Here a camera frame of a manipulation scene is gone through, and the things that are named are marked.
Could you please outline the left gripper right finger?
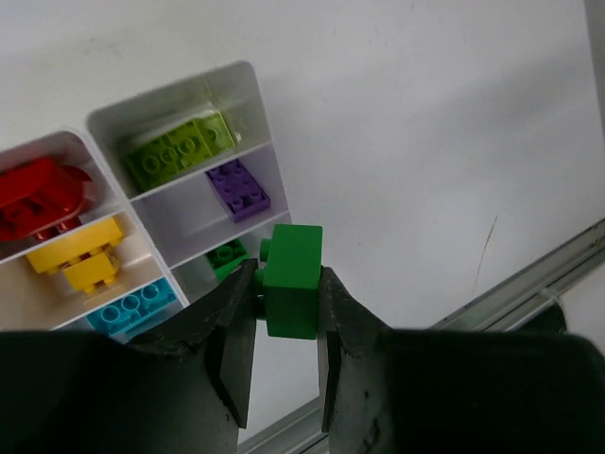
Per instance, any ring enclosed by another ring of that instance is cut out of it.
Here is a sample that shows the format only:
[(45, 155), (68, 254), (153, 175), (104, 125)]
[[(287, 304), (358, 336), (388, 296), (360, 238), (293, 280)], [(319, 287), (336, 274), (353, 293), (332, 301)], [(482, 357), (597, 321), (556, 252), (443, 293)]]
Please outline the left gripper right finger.
[(318, 360), (333, 453), (604, 449), (604, 358), (579, 336), (392, 328), (326, 267)]

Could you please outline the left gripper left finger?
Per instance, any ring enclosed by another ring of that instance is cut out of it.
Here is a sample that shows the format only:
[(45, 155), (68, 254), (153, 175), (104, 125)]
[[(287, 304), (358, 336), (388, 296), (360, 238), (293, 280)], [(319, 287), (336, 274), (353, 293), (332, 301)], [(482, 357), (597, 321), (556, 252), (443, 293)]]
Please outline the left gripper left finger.
[(233, 453), (248, 422), (257, 263), (126, 343), (1, 336), (5, 453)]

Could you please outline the teal lego brick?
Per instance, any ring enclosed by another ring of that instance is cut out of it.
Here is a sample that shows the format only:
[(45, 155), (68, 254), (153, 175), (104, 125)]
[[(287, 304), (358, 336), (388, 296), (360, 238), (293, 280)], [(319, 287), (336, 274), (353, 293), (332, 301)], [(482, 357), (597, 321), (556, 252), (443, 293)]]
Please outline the teal lego brick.
[(162, 278), (91, 312), (85, 319), (94, 330), (114, 337), (151, 320), (174, 303), (179, 304), (177, 296)]

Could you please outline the green square lego brick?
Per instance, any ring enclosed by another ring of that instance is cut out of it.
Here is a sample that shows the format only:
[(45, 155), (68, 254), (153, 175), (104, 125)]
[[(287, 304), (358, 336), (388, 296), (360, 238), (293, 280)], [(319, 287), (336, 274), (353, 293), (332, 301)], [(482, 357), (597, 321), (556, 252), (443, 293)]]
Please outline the green square lego brick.
[(249, 258), (249, 254), (238, 239), (233, 239), (224, 243), (208, 253), (205, 258), (209, 263), (215, 277), (218, 281), (224, 280), (238, 265)]

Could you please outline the yellow small lego brick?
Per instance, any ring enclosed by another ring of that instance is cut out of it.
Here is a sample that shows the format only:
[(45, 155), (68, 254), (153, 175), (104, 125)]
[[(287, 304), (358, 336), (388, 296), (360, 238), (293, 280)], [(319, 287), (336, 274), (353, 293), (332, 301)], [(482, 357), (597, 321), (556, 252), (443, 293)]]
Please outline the yellow small lego brick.
[(73, 289), (90, 293), (97, 284), (114, 281), (119, 268), (119, 260), (113, 251), (107, 250), (68, 266), (63, 274)]

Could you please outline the small green lego brick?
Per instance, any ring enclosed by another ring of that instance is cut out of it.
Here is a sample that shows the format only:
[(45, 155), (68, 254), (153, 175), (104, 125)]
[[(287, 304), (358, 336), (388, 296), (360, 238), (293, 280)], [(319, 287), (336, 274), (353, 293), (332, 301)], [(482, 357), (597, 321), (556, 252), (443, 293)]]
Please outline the small green lego brick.
[(278, 223), (261, 240), (254, 279), (271, 337), (317, 336), (322, 234), (320, 226)]

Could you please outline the yellow and lime lego stack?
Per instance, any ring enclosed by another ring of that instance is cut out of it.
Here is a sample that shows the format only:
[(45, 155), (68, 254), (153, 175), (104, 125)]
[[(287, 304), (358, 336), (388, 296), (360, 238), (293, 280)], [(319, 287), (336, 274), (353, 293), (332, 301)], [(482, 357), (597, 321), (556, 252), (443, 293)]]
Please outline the yellow and lime lego stack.
[(105, 218), (31, 253), (26, 259), (37, 273), (53, 274), (65, 265), (74, 265), (83, 255), (95, 255), (106, 246), (117, 246), (125, 237), (116, 218)]

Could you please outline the purple sloped lego brick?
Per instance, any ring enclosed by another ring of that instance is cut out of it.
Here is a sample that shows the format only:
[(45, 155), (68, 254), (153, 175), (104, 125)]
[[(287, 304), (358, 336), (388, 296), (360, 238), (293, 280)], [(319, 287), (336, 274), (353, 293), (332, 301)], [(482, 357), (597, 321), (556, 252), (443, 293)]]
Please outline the purple sloped lego brick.
[(268, 194), (238, 159), (205, 175), (231, 221), (237, 223), (269, 209)]

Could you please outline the lime long lego brick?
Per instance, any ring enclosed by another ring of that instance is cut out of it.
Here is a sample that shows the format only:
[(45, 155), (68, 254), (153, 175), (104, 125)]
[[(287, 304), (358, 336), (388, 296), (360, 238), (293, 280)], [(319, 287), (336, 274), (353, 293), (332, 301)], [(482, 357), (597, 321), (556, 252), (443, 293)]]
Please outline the lime long lego brick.
[(213, 156), (212, 136), (197, 120), (190, 120), (128, 153), (123, 163), (145, 192)]

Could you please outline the red round lego brick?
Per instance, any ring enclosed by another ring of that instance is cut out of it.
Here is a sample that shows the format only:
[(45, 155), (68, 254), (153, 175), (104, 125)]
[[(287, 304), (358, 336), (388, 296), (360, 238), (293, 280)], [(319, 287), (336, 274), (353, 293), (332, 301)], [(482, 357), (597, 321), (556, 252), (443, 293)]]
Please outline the red round lego brick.
[(80, 220), (95, 199), (96, 186), (86, 171), (50, 157), (6, 170), (1, 173), (1, 240), (34, 238), (67, 219)]

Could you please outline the lime square lego brick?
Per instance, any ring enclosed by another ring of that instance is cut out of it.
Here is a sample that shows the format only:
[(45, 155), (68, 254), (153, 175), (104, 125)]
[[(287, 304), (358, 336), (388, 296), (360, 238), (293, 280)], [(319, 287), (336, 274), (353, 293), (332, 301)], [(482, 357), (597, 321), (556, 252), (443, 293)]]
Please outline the lime square lego brick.
[(221, 112), (212, 112), (194, 120), (213, 154), (235, 148), (239, 139), (232, 132)]

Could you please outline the red arched lego brick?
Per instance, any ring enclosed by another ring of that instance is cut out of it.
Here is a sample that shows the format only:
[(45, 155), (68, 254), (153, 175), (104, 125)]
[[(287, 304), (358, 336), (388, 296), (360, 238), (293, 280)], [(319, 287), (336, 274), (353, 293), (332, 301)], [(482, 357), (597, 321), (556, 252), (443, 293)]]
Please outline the red arched lego brick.
[(53, 238), (55, 236), (59, 236), (61, 234), (69, 232), (69, 231), (79, 227), (80, 225), (81, 225), (81, 221), (79, 220), (79, 218), (67, 219), (63, 222), (60, 222), (56, 225), (50, 226), (48, 228), (45, 228), (45, 229), (35, 233), (34, 238), (38, 242), (44, 242), (50, 238)]

